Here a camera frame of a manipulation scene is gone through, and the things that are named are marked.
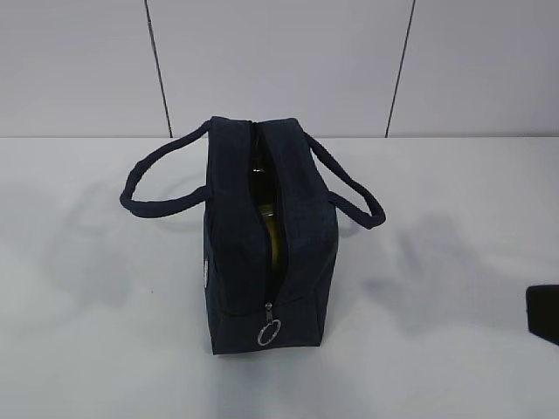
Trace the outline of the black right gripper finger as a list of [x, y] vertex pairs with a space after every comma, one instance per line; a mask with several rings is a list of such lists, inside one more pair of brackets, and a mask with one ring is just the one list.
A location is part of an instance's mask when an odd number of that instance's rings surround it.
[[559, 344], [559, 286], [531, 285], [526, 290], [528, 330], [535, 336]]

